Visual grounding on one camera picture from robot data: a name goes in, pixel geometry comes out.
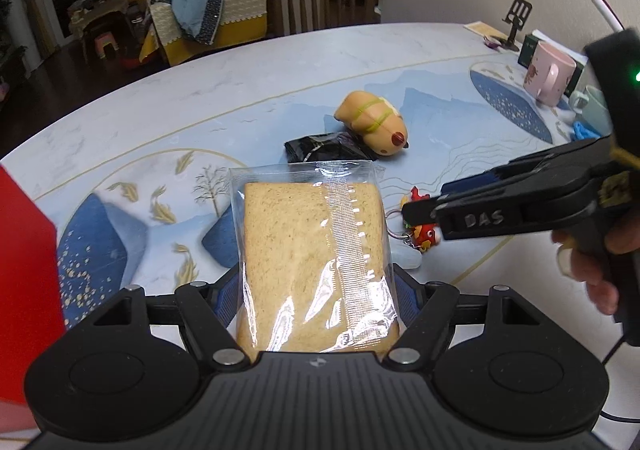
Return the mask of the person's right hand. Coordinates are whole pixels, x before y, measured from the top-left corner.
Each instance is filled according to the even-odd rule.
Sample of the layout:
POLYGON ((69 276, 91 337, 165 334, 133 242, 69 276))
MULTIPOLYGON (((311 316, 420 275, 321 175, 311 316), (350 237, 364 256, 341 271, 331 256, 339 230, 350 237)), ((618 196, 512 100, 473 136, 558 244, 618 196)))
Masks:
MULTIPOLYGON (((615 255, 638 251, 639 231, 639 213, 636 212, 608 232, 605 237, 606 248, 615 255)), ((570 255, 570 277, 585 282, 589 300, 602 315, 612 316, 616 313, 620 293, 613 283, 604 279, 599 259, 574 249, 570 255)))

